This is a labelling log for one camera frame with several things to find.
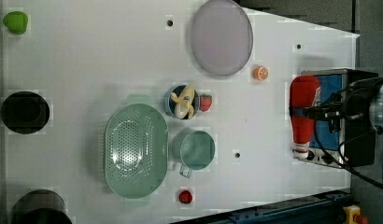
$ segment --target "mint green mug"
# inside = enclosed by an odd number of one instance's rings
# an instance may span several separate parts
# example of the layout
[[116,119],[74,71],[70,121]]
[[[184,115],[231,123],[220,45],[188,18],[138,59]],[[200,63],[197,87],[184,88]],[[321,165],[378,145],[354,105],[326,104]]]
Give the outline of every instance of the mint green mug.
[[193,170],[202,170],[212,162],[215,142],[209,133],[187,128],[175,136],[172,155],[182,161],[179,174],[190,178]]

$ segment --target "green apple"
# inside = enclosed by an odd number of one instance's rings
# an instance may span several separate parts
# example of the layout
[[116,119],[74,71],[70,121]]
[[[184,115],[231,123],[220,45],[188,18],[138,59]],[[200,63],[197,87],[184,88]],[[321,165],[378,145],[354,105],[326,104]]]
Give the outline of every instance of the green apple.
[[20,11],[10,12],[3,18],[3,24],[14,35],[23,35],[28,24],[28,16]]

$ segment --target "gray plate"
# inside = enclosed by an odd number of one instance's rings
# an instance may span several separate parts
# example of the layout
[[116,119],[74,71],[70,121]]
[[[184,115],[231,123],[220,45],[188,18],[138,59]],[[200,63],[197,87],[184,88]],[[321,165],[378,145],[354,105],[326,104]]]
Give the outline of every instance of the gray plate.
[[210,0],[194,17],[191,47],[197,62],[212,75],[238,72],[253,47],[247,14],[231,0]]

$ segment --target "small red fruit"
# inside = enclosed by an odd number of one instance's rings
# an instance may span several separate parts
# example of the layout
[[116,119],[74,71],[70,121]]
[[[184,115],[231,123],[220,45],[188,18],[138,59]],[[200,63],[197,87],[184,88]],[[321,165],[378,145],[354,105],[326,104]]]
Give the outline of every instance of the small red fruit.
[[200,110],[206,112],[212,105],[212,96],[203,94],[200,96]]
[[191,194],[191,192],[188,191],[188,190],[183,190],[179,194],[179,201],[181,203],[185,203],[185,204],[191,203],[192,202],[192,194]]

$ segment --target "black cup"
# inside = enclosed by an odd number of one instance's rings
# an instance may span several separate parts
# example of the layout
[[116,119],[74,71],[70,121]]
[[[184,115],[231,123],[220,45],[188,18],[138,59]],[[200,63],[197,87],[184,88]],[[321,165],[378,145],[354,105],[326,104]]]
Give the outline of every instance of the black cup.
[[35,133],[49,121],[50,108],[40,95],[31,91],[11,94],[0,111],[2,121],[15,133]]
[[38,189],[20,198],[11,211],[11,224],[72,224],[64,200],[51,190]]

